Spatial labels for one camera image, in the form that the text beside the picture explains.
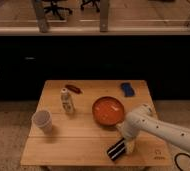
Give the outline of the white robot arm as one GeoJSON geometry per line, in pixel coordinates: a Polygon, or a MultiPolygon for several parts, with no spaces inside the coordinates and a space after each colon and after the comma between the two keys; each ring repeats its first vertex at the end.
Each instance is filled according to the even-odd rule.
{"type": "Polygon", "coordinates": [[[160,121],[152,114],[153,110],[148,104],[128,112],[124,121],[118,124],[121,136],[129,141],[135,139],[140,131],[145,131],[190,153],[190,129],[160,121]]]}

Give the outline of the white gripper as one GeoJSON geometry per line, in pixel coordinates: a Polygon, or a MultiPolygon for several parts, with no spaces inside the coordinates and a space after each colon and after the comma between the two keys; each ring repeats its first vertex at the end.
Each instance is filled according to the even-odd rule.
{"type": "Polygon", "coordinates": [[[132,139],[137,137],[137,129],[129,125],[127,122],[118,123],[116,128],[120,132],[121,136],[128,141],[126,143],[126,153],[131,154],[135,148],[135,141],[132,139]]]}

